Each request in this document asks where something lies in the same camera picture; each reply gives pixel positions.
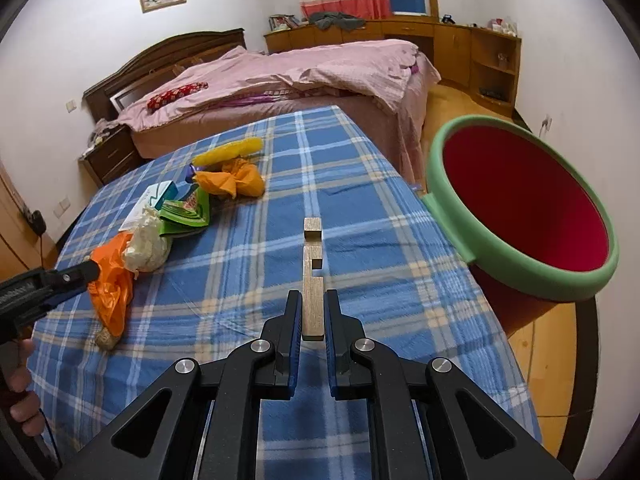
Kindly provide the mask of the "person's left hand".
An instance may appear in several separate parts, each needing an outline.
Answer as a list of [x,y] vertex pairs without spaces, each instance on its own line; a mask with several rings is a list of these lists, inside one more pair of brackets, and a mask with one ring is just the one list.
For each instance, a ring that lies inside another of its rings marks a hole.
[[10,366],[11,374],[6,376],[9,389],[20,397],[10,408],[12,418],[21,426],[27,437],[38,437],[44,426],[41,403],[35,391],[30,390],[32,374],[27,368],[27,360],[34,353],[36,345],[32,339],[17,343],[16,363]]

